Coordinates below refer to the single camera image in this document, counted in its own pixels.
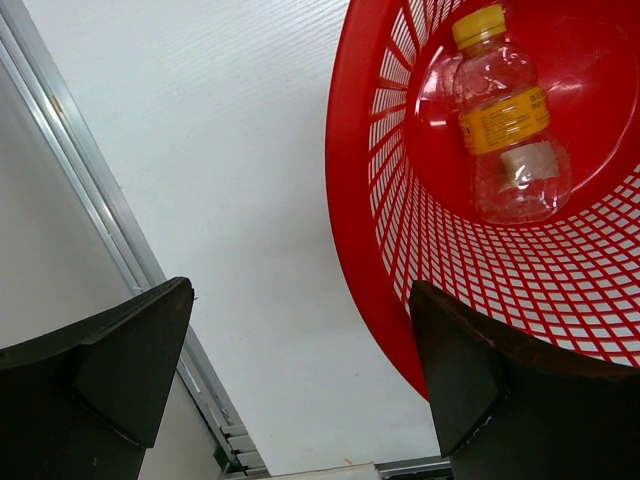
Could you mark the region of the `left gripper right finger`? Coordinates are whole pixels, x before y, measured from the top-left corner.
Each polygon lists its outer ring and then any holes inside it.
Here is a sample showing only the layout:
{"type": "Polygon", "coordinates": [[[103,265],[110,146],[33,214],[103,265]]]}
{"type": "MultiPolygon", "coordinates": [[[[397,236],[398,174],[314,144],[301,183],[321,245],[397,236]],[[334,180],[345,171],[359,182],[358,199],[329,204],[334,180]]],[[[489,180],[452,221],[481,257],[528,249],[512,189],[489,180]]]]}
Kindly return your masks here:
{"type": "Polygon", "coordinates": [[[639,371],[553,346],[425,281],[410,316],[457,479],[635,479],[639,371]]]}

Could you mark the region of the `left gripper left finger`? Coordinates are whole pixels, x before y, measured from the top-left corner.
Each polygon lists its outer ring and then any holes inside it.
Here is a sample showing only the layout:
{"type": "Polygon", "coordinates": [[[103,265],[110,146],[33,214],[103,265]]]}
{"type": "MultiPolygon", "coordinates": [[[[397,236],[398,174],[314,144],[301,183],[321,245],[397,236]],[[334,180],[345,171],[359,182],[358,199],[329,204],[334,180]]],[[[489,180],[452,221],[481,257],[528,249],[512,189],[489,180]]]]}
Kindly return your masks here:
{"type": "Polygon", "coordinates": [[[193,307],[176,277],[1,351],[4,479],[135,479],[154,447],[193,307]]]}

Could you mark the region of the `clear bottle with yellow label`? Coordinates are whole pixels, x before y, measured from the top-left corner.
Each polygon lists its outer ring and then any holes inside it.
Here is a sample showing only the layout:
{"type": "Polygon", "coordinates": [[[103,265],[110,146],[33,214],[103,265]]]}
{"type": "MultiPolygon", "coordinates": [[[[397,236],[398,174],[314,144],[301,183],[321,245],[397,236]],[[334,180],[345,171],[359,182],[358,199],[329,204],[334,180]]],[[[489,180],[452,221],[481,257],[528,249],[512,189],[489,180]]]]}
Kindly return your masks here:
{"type": "Polygon", "coordinates": [[[498,3],[457,20],[452,37],[455,51],[433,54],[416,102],[430,193],[490,224],[550,218],[571,194],[571,161],[533,60],[509,40],[498,3]]]}

